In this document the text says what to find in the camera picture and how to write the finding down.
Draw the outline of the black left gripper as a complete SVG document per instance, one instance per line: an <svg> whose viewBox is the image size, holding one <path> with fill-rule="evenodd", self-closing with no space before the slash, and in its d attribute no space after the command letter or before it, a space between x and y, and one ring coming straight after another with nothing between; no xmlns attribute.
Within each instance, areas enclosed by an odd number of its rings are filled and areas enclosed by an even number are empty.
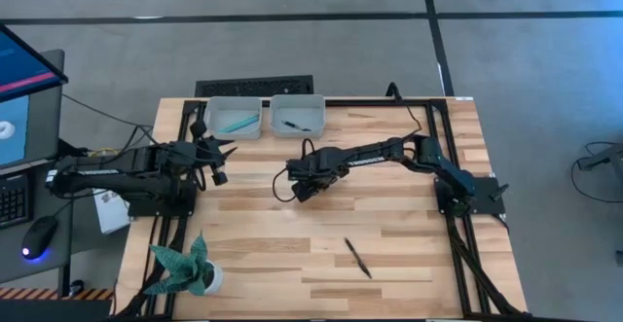
<svg viewBox="0 0 623 322"><path fill-rule="evenodd" d="M221 150L223 146L227 147L232 141L216 141L212 135L207 135L207 127L202 120L195 121L190 125L190 131L194 138L194 144L197 147L197 158L209 161L213 164L219 164L232 154L238 147L234 146L228 150ZM212 168L212 180L215 186L221 186L228 182L226 173L219 168Z"/></svg>

